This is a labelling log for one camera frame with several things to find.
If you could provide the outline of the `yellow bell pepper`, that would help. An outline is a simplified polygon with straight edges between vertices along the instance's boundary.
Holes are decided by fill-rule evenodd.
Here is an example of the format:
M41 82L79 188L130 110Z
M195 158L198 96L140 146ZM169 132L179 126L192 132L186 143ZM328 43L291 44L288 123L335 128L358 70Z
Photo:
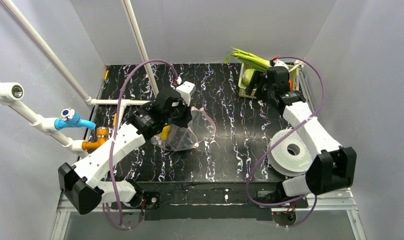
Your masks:
M163 141L166 141L171 131L171 127L169 125L163 127L162 131L158 134L159 138Z

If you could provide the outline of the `clear zip top bag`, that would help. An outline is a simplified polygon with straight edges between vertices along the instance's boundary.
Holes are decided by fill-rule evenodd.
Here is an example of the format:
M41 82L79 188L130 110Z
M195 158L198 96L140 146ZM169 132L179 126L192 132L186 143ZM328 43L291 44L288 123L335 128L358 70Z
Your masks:
M192 120L188 127L166 126L161 133L151 138L152 145L170 152L195 149L199 144L216 133L216 125L204 107L191 108Z

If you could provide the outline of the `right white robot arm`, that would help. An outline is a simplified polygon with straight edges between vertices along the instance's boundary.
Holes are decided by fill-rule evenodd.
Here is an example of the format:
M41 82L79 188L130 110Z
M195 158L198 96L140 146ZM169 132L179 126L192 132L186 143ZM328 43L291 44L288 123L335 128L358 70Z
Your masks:
M293 127L289 133L274 141L264 155L256 162L258 167L268 154L287 137L297 133L306 145L312 162L305 173L276 184L272 202L264 206L278 206L304 195L324 193L349 188L353 185L357 153L352 147L344 147L324 129L317 119L317 112L311 112L306 99L290 88L290 74L284 66L271 66L264 77L254 74L249 90L256 86L255 97L272 104L282 117Z

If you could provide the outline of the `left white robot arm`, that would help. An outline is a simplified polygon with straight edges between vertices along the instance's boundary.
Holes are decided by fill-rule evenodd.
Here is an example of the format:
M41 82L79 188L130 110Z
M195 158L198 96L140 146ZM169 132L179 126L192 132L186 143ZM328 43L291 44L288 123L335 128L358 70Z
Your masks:
M131 180L103 181L130 152L138 149L170 125L187 127L192 120L191 97L195 86L189 82L160 91L154 101L141 105L112 137L91 154L58 168L60 190L79 214L92 212L99 204L132 203L142 189Z

